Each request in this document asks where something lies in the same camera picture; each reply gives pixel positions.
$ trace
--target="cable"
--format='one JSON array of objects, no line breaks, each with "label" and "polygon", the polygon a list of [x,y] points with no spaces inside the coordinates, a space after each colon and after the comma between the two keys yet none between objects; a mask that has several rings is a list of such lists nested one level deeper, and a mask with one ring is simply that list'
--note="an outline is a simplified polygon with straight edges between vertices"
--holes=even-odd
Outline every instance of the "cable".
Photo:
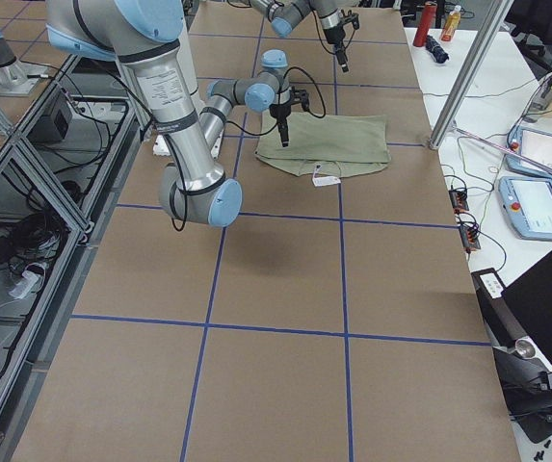
[{"label": "cable", "polygon": [[[531,83],[536,82],[536,81],[537,81],[536,78],[531,79],[528,82],[523,83],[522,85],[518,85],[517,87],[513,87],[512,89],[501,91],[500,93],[474,94],[474,95],[470,95],[470,96],[466,95],[464,98],[473,98],[474,99],[474,98],[493,98],[493,97],[497,97],[497,96],[502,96],[503,94],[507,94],[510,91],[515,91],[515,90],[522,89],[522,88],[526,87],[528,84],[531,84]],[[449,94],[451,94],[451,93],[445,93],[445,94],[423,93],[424,96],[449,96]]]},{"label": "cable", "polygon": [[[314,10],[312,10],[312,15],[314,16],[314,25],[316,26],[316,35],[318,36],[318,40],[321,42],[321,46],[323,47],[323,49],[329,53],[331,56],[335,56],[335,53],[333,53],[332,51],[330,51],[326,46],[325,46],[325,43],[323,42],[323,37],[321,36],[321,29],[319,28],[318,26],[318,17],[316,15],[316,12]],[[356,32],[356,29],[353,29],[353,33],[351,34],[351,38],[349,38],[349,42],[346,44],[346,46],[344,47],[344,51],[347,51],[349,49],[349,46],[351,46],[351,42],[353,41],[353,38],[355,37],[355,32]]]},{"label": "cable", "polygon": [[231,7],[233,7],[233,8],[240,8],[240,9],[242,9],[242,10],[245,10],[245,9],[247,9],[247,8],[252,8],[252,6],[250,6],[250,5],[245,5],[245,6],[243,6],[243,7],[242,7],[242,6],[239,6],[239,5],[235,5],[235,4],[232,3],[230,0],[226,0],[226,3],[227,3],[228,5],[230,5]]},{"label": "cable", "polygon": [[287,70],[286,72],[284,72],[284,77],[282,77],[283,79],[286,79],[286,77],[288,76],[289,72],[291,70],[297,70],[298,72],[300,72],[301,74],[303,74],[305,77],[307,77],[308,79],[310,79],[310,82],[312,83],[312,85],[314,85],[314,88],[316,89],[316,91],[318,92],[318,97],[320,98],[321,100],[321,105],[323,106],[323,113],[321,115],[315,115],[314,113],[312,113],[312,111],[309,110],[308,108],[308,112],[310,113],[311,116],[313,117],[316,117],[316,118],[325,118],[325,116],[327,115],[327,107],[325,106],[325,99],[323,98],[323,93],[321,92],[321,89],[319,88],[318,84],[316,83],[316,81],[314,80],[314,78],[305,70],[305,69],[302,69],[301,67],[298,67],[296,65],[291,65]]},{"label": "cable", "polygon": [[462,164],[462,166],[463,166],[464,173],[465,173],[466,175],[470,176],[471,178],[475,178],[475,179],[477,179],[477,180],[480,180],[480,181],[483,181],[484,183],[489,184],[489,187],[490,187],[489,190],[486,190],[486,189],[480,188],[480,187],[475,187],[476,189],[482,190],[482,191],[484,191],[484,192],[486,192],[486,193],[492,193],[492,192],[494,191],[494,183],[492,183],[492,182],[489,181],[489,180],[486,180],[485,178],[483,178],[483,177],[481,177],[481,176],[474,175],[474,174],[470,173],[470,172],[467,170],[467,168],[466,168],[466,160],[465,160],[465,158],[464,158],[464,151],[463,151],[463,149],[462,149],[462,147],[461,147],[461,139],[462,139],[462,138],[468,139],[468,140],[469,140],[470,138],[469,138],[469,137],[466,137],[466,136],[464,136],[464,135],[462,135],[462,136],[460,136],[460,137],[458,137],[458,138],[456,139],[456,143],[458,144],[458,152],[459,152],[459,154],[460,154],[460,160],[461,160],[461,164]]},{"label": "cable", "polygon": [[493,243],[498,245],[500,247],[500,249],[503,251],[503,264],[500,266],[499,269],[496,270],[496,272],[500,272],[505,267],[505,265],[507,264],[507,250],[505,250],[505,247],[503,247],[498,241],[496,241],[494,238],[492,238],[488,234],[484,233],[481,229],[479,229],[479,234],[481,234],[482,236],[485,236],[488,239],[490,239]]},{"label": "cable", "polygon": [[103,72],[106,72],[110,77],[112,77],[118,84],[120,84],[124,90],[127,91],[127,93],[132,97],[132,99],[134,99],[134,101],[139,105],[141,106],[141,108],[147,113],[147,115],[149,116],[149,120],[147,121],[147,124],[146,126],[143,128],[143,135],[145,135],[145,133],[147,133],[147,130],[148,128],[151,126],[151,124],[153,122],[155,122],[155,118],[153,116],[153,113],[151,112],[151,110],[147,107],[147,105],[143,102],[143,100],[141,98],[139,98],[139,96],[137,96],[137,94],[132,91],[126,84],[125,82],[123,82],[123,80],[121,80],[117,75],[115,75],[113,72],[111,72],[109,69],[107,69],[106,67],[104,67],[101,63],[99,63],[98,61],[96,60],[90,60],[90,62],[95,65],[96,67],[98,67],[100,70],[102,70]]},{"label": "cable", "polygon": [[276,127],[277,127],[277,122],[274,124],[274,126],[272,128],[270,128],[269,130],[267,130],[266,132],[263,132],[263,133],[253,133],[249,130],[246,130],[244,127],[242,127],[241,125],[239,125],[237,122],[234,122],[232,120],[227,120],[226,123],[232,125],[233,127],[237,127],[239,130],[241,130],[242,132],[244,132],[245,134],[247,135],[250,135],[251,137],[264,137],[265,135],[269,135],[270,133],[272,133]]},{"label": "cable", "polygon": [[183,191],[181,191],[181,193],[183,194],[183,218],[181,219],[181,224],[177,225],[177,223],[175,222],[175,218],[171,217],[173,229],[180,233],[184,230],[184,228],[186,227],[186,222],[188,221],[188,190],[186,189],[186,180],[183,176],[183,168],[182,165],[179,163],[177,152],[175,151],[175,148],[172,145],[172,142],[167,134],[165,134],[162,138],[164,139],[164,143],[167,145],[169,152],[175,159],[175,164],[177,165],[177,170],[179,171],[179,179],[181,180],[181,184],[183,185]]}]

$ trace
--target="white sticker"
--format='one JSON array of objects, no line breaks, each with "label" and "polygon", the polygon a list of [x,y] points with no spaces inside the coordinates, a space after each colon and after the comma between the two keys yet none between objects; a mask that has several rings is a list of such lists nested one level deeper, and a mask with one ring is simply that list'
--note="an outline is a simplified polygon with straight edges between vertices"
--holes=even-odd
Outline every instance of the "white sticker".
[{"label": "white sticker", "polygon": [[493,272],[482,274],[480,278],[492,298],[500,298],[502,296],[503,285]]},{"label": "white sticker", "polygon": [[184,96],[183,85],[175,69],[150,77],[138,77],[137,80],[150,109],[165,109]]},{"label": "white sticker", "polygon": [[320,188],[322,186],[338,185],[342,183],[337,176],[317,176],[321,167],[322,166],[320,164],[317,164],[314,168],[314,173],[312,173],[312,183],[314,183],[314,186],[316,188]]}]

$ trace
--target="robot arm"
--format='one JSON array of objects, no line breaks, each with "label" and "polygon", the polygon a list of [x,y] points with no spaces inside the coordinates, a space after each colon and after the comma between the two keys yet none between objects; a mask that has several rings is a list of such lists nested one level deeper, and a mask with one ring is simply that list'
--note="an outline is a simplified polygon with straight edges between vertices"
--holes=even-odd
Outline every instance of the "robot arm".
[{"label": "robot arm", "polygon": [[348,72],[348,58],[346,56],[346,46],[344,38],[346,32],[344,26],[353,24],[356,30],[359,28],[359,18],[357,13],[340,12],[335,0],[293,0],[288,5],[284,5],[275,0],[241,0],[242,3],[249,5],[260,11],[272,23],[274,32],[280,37],[285,38],[293,32],[308,15],[316,12],[318,15],[323,33],[327,43],[333,47],[338,64],[342,71]]},{"label": "robot arm", "polygon": [[210,148],[233,106],[244,103],[262,112],[277,94],[284,101],[285,57],[271,64],[264,60],[263,71],[253,79],[214,84],[199,116],[177,61],[185,27],[179,0],[47,0],[47,14],[54,46],[97,60],[117,60],[138,84],[175,158],[161,183],[164,210],[173,218],[212,226],[235,220],[241,186],[226,179]]}]

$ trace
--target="folded towel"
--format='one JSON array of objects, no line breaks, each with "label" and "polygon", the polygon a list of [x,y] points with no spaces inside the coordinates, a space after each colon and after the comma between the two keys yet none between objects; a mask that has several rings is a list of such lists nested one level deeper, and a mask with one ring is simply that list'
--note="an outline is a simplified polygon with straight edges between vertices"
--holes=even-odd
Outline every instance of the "folded towel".
[{"label": "folded towel", "polygon": [[[269,113],[263,113],[263,129],[274,123]],[[381,171],[391,161],[385,115],[327,115],[319,119],[308,113],[292,113],[288,127],[288,147],[282,147],[274,130],[260,138],[256,157],[293,175],[314,173],[320,165],[321,174],[343,178]]]}]

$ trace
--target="metal rack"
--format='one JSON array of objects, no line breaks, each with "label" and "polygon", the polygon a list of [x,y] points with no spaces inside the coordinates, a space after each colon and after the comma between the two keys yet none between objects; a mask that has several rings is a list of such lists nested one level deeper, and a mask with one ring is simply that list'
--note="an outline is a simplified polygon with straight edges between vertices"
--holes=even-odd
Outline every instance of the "metal rack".
[{"label": "metal rack", "polygon": [[[0,373],[0,460],[10,458],[31,412],[93,258],[93,245],[138,150],[139,125],[125,95],[113,91],[109,77],[100,75],[102,85],[89,88],[84,97],[74,79],[68,84],[78,64],[77,58],[68,58],[16,125],[0,109],[0,135],[6,139],[0,148],[0,237],[8,237],[26,217],[42,213],[39,209],[62,222],[65,230],[52,247],[34,250],[50,266],[25,298],[9,295],[20,274],[14,274],[12,262],[0,264],[0,371],[5,370]],[[75,112],[63,141],[34,145],[29,134],[59,96],[60,86],[77,108],[100,123]],[[109,131],[112,137],[105,147],[99,140]],[[68,193],[64,181],[80,187],[80,200]]]}]

